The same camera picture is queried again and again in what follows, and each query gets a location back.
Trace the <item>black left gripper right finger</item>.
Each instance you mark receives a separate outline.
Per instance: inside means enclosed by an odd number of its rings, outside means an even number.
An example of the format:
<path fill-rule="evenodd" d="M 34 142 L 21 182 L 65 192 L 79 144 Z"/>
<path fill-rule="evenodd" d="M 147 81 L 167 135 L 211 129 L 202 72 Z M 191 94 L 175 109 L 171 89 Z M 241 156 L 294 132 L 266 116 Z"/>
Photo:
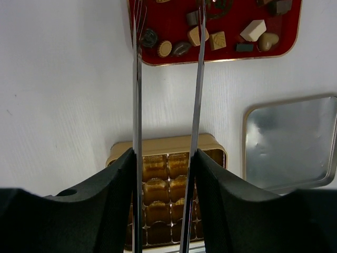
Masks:
<path fill-rule="evenodd" d="M 207 252 L 336 252 L 336 191 L 260 189 L 198 150 L 193 160 Z"/>

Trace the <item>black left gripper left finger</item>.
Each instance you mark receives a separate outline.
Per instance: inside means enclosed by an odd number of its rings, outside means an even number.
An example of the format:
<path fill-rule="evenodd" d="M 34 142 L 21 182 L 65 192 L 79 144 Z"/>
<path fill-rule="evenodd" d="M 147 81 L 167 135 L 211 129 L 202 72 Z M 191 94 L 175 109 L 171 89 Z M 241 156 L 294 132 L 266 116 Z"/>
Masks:
<path fill-rule="evenodd" d="M 129 149 L 56 196 L 1 189 L 1 252 L 122 252 L 134 169 Z"/>

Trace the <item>white block chocolate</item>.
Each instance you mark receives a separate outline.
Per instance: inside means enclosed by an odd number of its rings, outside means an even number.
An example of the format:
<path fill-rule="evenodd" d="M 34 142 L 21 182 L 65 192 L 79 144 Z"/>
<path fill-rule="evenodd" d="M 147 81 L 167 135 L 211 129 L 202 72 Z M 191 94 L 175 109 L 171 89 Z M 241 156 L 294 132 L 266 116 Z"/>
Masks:
<path fill-rule="evenodd" d="M 266 32 L 265 20 L 253 20 L 241 33 L 240 36 L 248 42 L 256 42 Z"/>

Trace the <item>metal tongs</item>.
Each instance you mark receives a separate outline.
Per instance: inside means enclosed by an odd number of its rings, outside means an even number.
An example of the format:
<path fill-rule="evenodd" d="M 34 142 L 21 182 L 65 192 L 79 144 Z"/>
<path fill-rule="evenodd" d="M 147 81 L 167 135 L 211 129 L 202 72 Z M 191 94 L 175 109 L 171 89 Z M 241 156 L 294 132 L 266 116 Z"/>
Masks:
<path fill-rule="evenodd" d="M 204 80 L 204 53 L 206 41 L 206 7 L 205 1 L 198 1 L 199 8 L 199 35 L 200 52 L 197 66 L 193 124 L 189 166 L 187 171 L 185 203 L 181 229 L 179 252 L 189 252 L 192 224 L 192 202 L 194 194 L 195 172 L 192 161 L 197 152 L 199 139 L 199 126 L 202 102 L 202 89 Z M 142 48 L 141 36 L 146 21 L 147 6 L 143 1 L 134 2 L 132 44 L 133 44 L 133 151 L 136 158 L 136 181 L 133 190 L 133 238 L 132 252 L 142 252 Z"/>

